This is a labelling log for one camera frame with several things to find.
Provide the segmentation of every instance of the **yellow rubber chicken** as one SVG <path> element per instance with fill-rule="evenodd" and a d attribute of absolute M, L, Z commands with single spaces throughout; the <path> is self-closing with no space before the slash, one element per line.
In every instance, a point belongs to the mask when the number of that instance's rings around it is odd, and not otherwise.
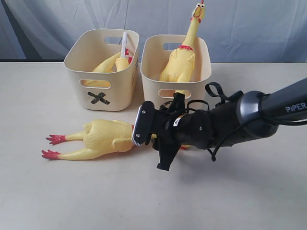
<path fill-rule="evenodd" d="M 128 49 L 125 51 L 125 55 L 129 55 Z M 113 73 L 113 66 L 115 64 L 117 72 L 124 70 L 129 66 L 132 61 L 132 57 L 126 58 L 120 57 L 120 52 L 109 57 L 100 63 L 93 72 L 95 73 Z M 97 88 L 109 88 L 110 84 L 106 81 L 101 80 L 84 80 L 83 85 L 87 87 L 97 87 Z"/>
<path fill-rule="evenodd" d="M 168 64 L 162 71 L 159 81 L 189 82 L 195 66 L 194 40 L 197 29 L 205 17 L 203 0 L 198 3 L 190 19 L 191 23 L 186 38 L 181 46 L 173 50 Z"/>
<path fill-rule="evenodd" d="M 42 150 L 42 157 L 52 160 L 90 160 L 113 152 L 127 152 L 134 144 L 131 141 L 133 125 L 118 120 L 96 119 L 83 126 L 84 131 L 71 135 L 50 135 L 51 145 L 70 140 L 83 140 L 85 148 L 66 154 Z"/>

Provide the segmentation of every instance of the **rubber chicken head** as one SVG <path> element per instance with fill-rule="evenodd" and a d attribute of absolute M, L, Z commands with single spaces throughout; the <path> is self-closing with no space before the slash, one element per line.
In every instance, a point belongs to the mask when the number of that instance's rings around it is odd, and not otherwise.
<path fill-rule="evenodd" d="M 192 19 L 198 20 L 200 23 L 205 17 L 206 6 L 203 0 L 201 3 L 197 3 L 195 9 L 193 10 Z"/>

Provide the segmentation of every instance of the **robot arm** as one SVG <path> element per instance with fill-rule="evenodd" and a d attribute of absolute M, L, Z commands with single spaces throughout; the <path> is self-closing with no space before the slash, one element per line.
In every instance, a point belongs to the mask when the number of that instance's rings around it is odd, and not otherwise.
<path fill-rule="evenodd" d="M 218 94 L 212 92 L 211 86 Z M 307 119 L 306 89 L 307 78 L 272 94 L 238 91 L 226 97 L 221 86 L 212 82 L 206 85 L 207 93 L 221 98 L 212 110 L 202 100 L 190 101 L 185 108 L 184 95 L 180 93 L 175 93 L 173 101 L 159 110 L 146 101 L 139 108 L 132 141 L 148 145 L 151 135 L 156 134 L 153 148 L 159 151 L 157 168 L 161 170 L 169 170 L 181 145 L 208 150 L 215 161 L 220 147 L 271 137 L 279 125 L 306 125 L 307 121 L 302 121 Z M 205 103 L 208 110 L 189 108 L 194 102 Z"/>

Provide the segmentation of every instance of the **table surface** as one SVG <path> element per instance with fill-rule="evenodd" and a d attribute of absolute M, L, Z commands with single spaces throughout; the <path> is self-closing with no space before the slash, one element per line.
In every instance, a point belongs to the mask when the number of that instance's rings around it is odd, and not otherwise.
<path fill-rule="evenodd" d="M 226 94 L 274 92 L 306 77 L 306 63 L 212 63 Z M 90 161 L 50 161 L 49 134 L 82 131 L 92 119 L 134 123 L 139 80 L 121 112 L 82 108 L 62 63 L 0 63 L 0 229 L 304 230 L 307 129 L 281 126 L 271 138 L 207 151 L 180 150 L 169 172 L 151 146 Z"/>

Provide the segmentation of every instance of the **black x mark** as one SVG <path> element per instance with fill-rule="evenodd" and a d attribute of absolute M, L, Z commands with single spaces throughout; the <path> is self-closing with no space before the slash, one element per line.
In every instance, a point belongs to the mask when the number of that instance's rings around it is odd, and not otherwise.
<path fill-rule="evenodd" d="M 94 99 L 91 101 L 92 104 L 96 104 L 98 101 L 101 101 L 104 104 L 110 104 L 109 101 L 103 99 L 103 97 L 106 96 L 106 94 L 104 94 L 103 92 L 99 93 L 98 95 L 95 95 L 91 92 L 88 92 L 87 94 L 90 95 L 91 97 L 94 97 Z"/>

